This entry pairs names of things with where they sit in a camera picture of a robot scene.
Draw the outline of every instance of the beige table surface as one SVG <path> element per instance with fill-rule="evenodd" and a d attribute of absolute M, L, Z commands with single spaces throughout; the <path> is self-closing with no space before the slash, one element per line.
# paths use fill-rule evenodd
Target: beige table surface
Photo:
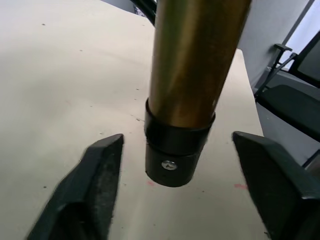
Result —
<path fill-rule="evenodd" d="M 262 135 L 240 50 L 193 180 L 167 188 L 145 174 L 153 35 L 146 18 L 99 0 L 0 2 L 1 240 L 23 239 L 85 148 L 117 133 L 110 240 L 267 239 L 231 141 Z"/>

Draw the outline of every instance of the black rubber foot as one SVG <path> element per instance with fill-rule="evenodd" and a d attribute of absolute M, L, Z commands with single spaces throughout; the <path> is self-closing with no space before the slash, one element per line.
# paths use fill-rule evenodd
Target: black rubber foot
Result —
<path fill-rule="evenodd" d="M 148 100 L 145 109 L 145 172 L 153 181 L 167 187 L 187 184 L 194 175 L 215 115 L 204 128 L 175 127 L 158 121 L 149 109 Z"/>

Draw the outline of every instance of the black cable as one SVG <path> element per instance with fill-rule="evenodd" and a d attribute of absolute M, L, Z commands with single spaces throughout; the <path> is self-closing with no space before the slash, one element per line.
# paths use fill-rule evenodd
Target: black cable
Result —
<path fill-rule="evenodd" d="M 134 3 L 149 19 L 149 21 L 155 25 L 157 3 L 154 0 L 130 0 Z"/>

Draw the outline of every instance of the screw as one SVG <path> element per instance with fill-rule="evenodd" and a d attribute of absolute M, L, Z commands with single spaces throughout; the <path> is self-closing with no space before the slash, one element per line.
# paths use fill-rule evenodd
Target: screw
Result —
<path fill-rule="evenodd" d="M 163 167 L 164 169 L 167 169 L 167 170 L 169 170 L 169 171 L 176 170 L 177 167 L 178 167 L 175 162 L 173 162 L 173 161 L 168 161 L 168 160 L 163 161 L 163 162 L 161 163 L 161 165 L 162 165 L 162 167 Z"/>

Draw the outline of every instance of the brass tube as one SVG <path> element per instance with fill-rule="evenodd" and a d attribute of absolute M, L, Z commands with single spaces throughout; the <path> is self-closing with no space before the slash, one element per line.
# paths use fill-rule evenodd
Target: brass tube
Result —
<path fill-rule="evenodd" d="M 251 0 L 159 0 L 149 108 L 161 122 L 202 128 L 214 114 Z"/>

